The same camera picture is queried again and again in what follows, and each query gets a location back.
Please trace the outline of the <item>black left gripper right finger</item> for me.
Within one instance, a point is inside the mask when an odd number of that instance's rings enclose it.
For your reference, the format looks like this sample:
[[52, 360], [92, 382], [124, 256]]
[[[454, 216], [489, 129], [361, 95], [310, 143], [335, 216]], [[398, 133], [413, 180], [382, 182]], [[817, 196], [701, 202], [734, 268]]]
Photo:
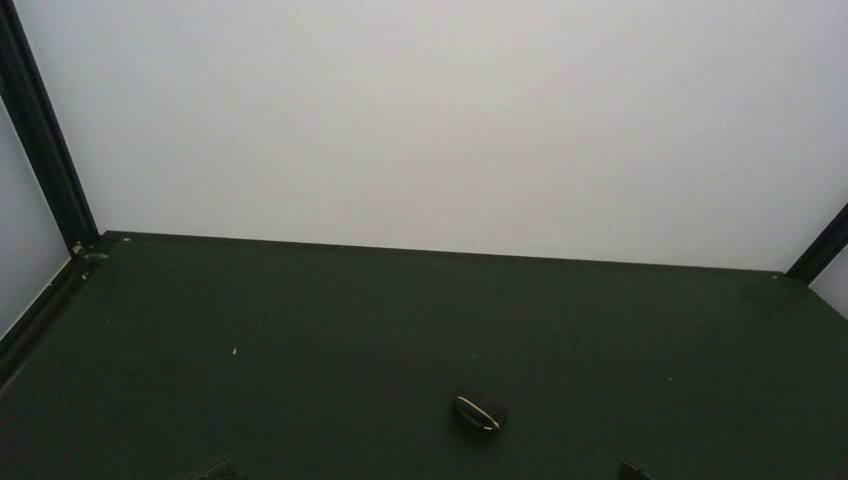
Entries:
[[624, 460], [618, 466], [617, 480], [653, 480], [653, 476], [644, 466]]

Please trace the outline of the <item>black earbud charging case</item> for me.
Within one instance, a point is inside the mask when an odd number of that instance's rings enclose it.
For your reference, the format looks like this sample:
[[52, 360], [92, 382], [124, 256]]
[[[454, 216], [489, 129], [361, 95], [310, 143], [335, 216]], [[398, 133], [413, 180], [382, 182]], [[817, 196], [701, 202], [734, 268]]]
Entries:
[[485, 392], [473, 388], [458, 391], [451, 403], [453, 415], [475, 434], [497, 436], [509, 420], [509, 410]]

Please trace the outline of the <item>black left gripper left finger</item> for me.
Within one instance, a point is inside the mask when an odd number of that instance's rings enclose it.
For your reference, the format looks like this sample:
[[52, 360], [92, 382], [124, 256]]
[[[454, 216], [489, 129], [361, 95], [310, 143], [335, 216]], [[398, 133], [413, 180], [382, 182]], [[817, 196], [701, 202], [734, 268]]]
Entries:
[[191, 471], [188, 480], [240, 480], [244, 478], [231, 457], [216, 459], [211, 465]]

